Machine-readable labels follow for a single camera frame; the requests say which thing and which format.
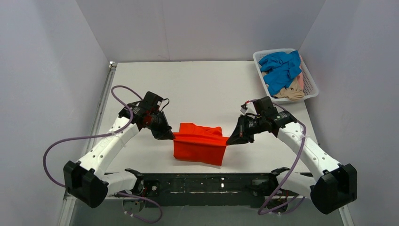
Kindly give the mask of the orange t shirt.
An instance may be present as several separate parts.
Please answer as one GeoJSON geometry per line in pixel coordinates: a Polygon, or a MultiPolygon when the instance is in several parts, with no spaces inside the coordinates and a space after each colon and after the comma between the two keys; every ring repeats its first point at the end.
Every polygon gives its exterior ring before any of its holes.
{"type": "Polygon", "coordinates": [[[174,133],[173,156],[180,161],[202,162],[221,166],[228,137],[221,127],[204,127],[194,123],[181,123],[174,133]]]}

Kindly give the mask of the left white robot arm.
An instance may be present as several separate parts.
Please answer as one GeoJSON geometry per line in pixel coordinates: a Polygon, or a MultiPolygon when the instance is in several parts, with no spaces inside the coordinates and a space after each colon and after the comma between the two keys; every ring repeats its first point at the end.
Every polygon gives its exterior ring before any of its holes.
{"type": "Polygon", "coordinates": [[[78,161],[68,161],[64,168],[66,191],[91,208],[98,207],[108,195],[122,191],[140,194],[144,176],[134,169],[106,173],[111,162],[141,129],[147,128],[157,140],[174,140],[175,136],[165,117],[161,96],[148,91],[140,101],[127,104],[109,129],[109,135],[78,161]]]}

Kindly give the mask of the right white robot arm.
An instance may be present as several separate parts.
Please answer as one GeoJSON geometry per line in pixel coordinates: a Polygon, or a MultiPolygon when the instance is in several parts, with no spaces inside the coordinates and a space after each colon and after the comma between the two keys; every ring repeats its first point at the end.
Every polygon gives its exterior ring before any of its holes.
{"type": "Polygon", "coordinates": [[[290,168],[281,167],[269,174],[264,192],[267,199],[258,210],[259,215],[276,211],[289,202],[273,208],[267,204],[279,190],[292,191],[296,195],[310,198],[316,209],[329,214],[357,199],[357,170],[352,164],[341,164],[323,151],[307,136],[306,126],[266,96],[253,99],[241,106],[242,115],[227,139],[226,145],[241,145],[254,142],[254,136],[263,132],[273,134],[286,144],[296,158],[290,168]]]}

